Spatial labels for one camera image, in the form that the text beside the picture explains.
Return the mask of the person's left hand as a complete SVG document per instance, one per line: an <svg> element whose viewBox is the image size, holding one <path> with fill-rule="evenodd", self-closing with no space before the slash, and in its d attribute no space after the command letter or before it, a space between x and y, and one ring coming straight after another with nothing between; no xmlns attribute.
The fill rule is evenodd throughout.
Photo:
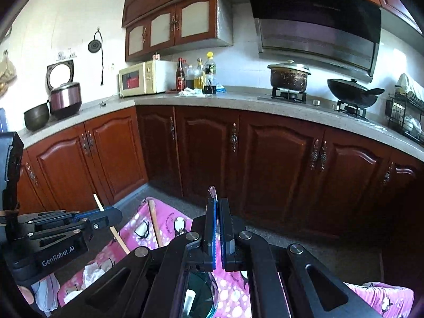
<svg viewBox="0 0 424 318"><path fill-rule="evenodd" d="M32 305L34 303L34 295L33 295L33 293L28 288L26 288L26 287L23 287L23 286L17 286L17 287L20 290L22 296L27 301L27 303L29 305Z"/></svg>

